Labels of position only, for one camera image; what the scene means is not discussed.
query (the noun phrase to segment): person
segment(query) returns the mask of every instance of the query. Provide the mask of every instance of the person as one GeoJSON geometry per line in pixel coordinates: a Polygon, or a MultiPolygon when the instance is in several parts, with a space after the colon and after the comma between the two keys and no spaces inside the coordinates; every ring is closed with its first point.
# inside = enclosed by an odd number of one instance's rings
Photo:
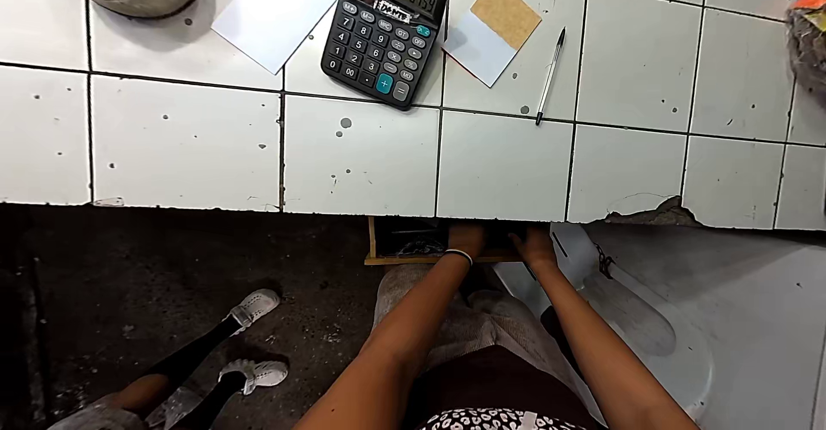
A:
{"type": "MultiPolygon", "coordinates": [[[[608,427],[697,429],[563,276],[549,229],[511,238],[550,298],[608,427]]],[[[388,272],[372,332],[294,429],[598,427],[576,372],[524,304],[489,289],[457,294],[484,240],[480,226],[454,224],[435,265],[388,272]]]]}
{"type": "MultiPolygon", "coordinates": [[[[237,335],[281,300],[271,289],[258,289],[243,299],[211,331],[150,367],[118,393],[109,394],[49,430],[145,430],[146,419],[167,400],[223,340],[237,335]]],[[[218,375],[218,383],[190,413],[165,427],[208,430],[235,393],[250,394],[258,386],[275,386],[287,378],[281,361],[232,361],[218,375]]]]}

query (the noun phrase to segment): white paper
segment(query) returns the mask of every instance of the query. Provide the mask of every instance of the white paper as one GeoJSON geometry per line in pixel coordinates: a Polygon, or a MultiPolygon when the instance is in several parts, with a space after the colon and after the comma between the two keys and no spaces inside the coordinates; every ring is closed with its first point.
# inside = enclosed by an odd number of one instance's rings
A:
{"type": "Polygon", "coordinates": [[[504,38],[470,10],[455,27],[448,29],[448,41],[444,42],[443,48],[488,88],[516,55],[516,50],[504,38]]]}
{"type": "Polygon", "coordinates": [[[232,0],[212,30],[276,74],[336,0],[232,0]]]}

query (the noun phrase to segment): concrete floor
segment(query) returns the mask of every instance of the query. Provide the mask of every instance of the concrete floor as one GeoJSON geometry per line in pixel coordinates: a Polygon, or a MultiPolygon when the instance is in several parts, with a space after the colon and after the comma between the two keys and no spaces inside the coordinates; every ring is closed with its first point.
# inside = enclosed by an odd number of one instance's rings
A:
{"type": "Polygon", "coordinates": [[[0,222],[13,224],[0,228],[16,248],[3,280],[24,312],[10,331],[27,351],[9,354],[28,359],[31,391],[0,390],[16,403],[0,409],[4,429],[43,428],[118,390],[257,288],[283,303],[185,385],[202,396],[228,361],[286,356],[287,380],[233,397],[215,428],[289,428],[366,339],[383,273],[363,265],[365,217],[4,204],[0,222]],[[43,418],[25,422],[32,412],[43,418]]]}

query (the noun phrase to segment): person's left hand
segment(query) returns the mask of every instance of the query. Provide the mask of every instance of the person's left hand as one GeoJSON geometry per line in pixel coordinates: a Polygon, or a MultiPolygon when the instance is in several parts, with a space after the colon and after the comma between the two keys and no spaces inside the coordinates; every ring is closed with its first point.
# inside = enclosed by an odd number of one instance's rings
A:
{"type": "Polygon", "coordinates": [[[448,248],[466,252],[474,261],[485,248],[485,228],[471,220],[458,220],[450,226],[448,248]]]}

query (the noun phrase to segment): wristband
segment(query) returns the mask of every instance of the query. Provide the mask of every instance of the wristband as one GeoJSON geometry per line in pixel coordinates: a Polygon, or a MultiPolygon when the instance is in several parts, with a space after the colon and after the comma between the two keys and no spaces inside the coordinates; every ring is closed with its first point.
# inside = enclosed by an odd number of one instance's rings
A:
{"type": "Polygon", "coordinates": [[[470,255],[467,254],[466,252],[460,250],[460,249],[447,249],[447,250],[444,250],[444,254],[458,254],[458,255],[464,257],[465,259],[467,259],[468,264],[470,264],[471,266],[473,265],[473,259],[470,257],[470,255]]]}

